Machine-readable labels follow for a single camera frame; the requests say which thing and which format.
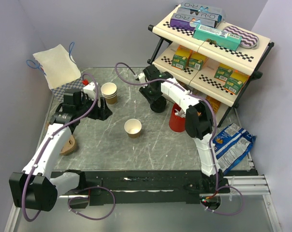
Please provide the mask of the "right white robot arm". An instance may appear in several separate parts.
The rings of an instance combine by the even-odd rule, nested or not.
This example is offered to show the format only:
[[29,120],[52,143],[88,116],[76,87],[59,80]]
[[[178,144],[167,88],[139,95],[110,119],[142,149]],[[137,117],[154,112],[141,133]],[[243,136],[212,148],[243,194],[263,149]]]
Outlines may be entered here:
[[185,113],[185,131],[195,141],[201,161],[201,171],[208,177],[202,181],[203,189],[214,192],[219,187],[215,175],[219,165],[214,158],[211,138],[214,120],[207,103],[185,90],[169,72],[160,72],[154,65],[146,67],[136,78],[143,85],[139,91],[150,104],[152,111],[161,113],[169,97]]

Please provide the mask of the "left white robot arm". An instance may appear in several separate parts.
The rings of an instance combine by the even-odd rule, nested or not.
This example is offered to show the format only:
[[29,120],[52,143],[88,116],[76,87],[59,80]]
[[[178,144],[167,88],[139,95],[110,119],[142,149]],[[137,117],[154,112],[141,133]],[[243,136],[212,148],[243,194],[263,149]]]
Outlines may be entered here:
[[9,185],[15,206],[22,209],[50,211],[59,196],[72,190],[75,194],[86,191],[86,175],[80,170],[66,170],[52,178],[55,162],[65,144],[69,141],[81,119],[106,120],[112,115],[105,98],[91,99],[78,89],[68,89],[51,116],[47,133],[35,155],[21,172],[13,172]]

